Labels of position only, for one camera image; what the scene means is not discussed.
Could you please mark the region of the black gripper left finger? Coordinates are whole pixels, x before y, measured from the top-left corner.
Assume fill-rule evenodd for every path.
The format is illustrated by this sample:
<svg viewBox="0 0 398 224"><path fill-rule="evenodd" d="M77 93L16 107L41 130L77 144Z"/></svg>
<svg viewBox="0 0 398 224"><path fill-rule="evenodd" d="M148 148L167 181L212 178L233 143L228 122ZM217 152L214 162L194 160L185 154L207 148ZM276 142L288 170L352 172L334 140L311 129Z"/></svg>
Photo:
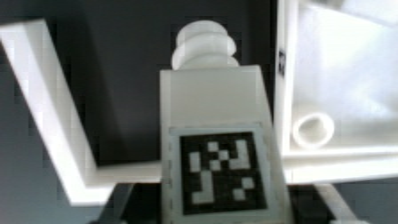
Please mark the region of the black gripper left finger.
<svg viewBox="0 0 398 224"><path fill-rule="evenodd" d="M87 224L162 224L160 184L118 184L100 216Z"/></svg>

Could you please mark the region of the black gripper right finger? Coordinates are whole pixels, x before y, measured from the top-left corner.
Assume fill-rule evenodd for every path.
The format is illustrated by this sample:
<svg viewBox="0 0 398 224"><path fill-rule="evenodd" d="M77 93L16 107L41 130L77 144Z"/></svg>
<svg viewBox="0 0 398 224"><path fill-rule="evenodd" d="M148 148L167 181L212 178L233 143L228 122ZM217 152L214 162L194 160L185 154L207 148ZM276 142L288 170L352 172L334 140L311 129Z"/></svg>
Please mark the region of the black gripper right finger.
<svg viewBox="0 0 398 224"><path fill-rule="evenodd" d="M372 224L358 218L333 184L292 185L295 224Z"/></svg>

